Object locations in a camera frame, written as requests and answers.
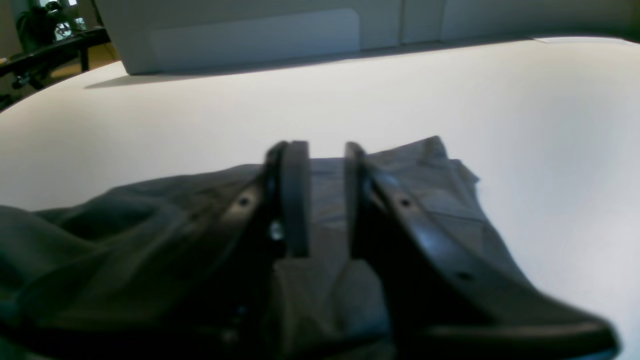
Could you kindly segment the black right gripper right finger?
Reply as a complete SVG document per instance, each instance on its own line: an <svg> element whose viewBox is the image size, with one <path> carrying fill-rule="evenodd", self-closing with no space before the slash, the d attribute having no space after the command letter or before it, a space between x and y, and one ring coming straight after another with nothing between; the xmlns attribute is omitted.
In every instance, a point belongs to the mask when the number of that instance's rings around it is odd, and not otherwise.
<svg viewBox="0 0 640 360"><path fill-rule="evenodd" d="M358 143L345 146L350 253L380 279L400 360L611 360L605 319L515 280L448 232Z"/></svg>

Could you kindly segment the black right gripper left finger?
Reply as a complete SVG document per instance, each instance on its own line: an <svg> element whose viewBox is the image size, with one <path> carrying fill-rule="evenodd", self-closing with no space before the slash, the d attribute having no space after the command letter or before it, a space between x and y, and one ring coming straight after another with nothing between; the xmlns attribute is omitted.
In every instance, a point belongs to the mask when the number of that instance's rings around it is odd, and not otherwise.
<svg viewBox="0 0 640 360"><path fill-rule="evenodd" d="M1 207L1 336L55 360L236 360L261 353L278 260L309 255L310 157Z"/></svg>

